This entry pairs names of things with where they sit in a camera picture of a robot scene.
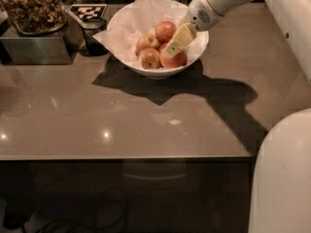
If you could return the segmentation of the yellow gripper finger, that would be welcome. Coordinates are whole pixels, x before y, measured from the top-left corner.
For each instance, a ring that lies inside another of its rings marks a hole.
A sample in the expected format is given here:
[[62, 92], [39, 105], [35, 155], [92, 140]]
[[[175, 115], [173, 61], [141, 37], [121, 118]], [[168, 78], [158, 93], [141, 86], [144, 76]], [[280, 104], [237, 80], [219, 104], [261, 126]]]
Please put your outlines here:
[[192, 23], [183, 23], [161, 53], [168, 58], [174, 57], [194, 41], [196, 33], [196, 28]]

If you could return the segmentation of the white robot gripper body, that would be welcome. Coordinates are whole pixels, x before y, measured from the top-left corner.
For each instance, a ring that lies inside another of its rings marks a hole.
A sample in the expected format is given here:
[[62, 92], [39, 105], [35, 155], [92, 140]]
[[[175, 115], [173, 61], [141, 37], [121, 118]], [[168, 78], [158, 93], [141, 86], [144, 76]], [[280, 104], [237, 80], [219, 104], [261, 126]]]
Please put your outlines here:
[[254, 0], [192, 0], [185, 17], [197, 31], [208, 31], [232, 9]]

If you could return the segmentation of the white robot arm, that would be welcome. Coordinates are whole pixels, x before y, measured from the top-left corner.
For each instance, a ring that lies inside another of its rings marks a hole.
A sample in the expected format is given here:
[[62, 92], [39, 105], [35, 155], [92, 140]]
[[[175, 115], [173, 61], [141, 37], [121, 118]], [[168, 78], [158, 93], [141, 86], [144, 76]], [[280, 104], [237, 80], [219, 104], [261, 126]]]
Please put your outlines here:
[[[199, 32], [253, 0], [192, 0], [163, 53], [172, 58]], [[311, 0], [264, 0], [306, 80], [311, 79]], [[248, 233], [311, 233], [311, 109], [269, 130], [253, 171]]]

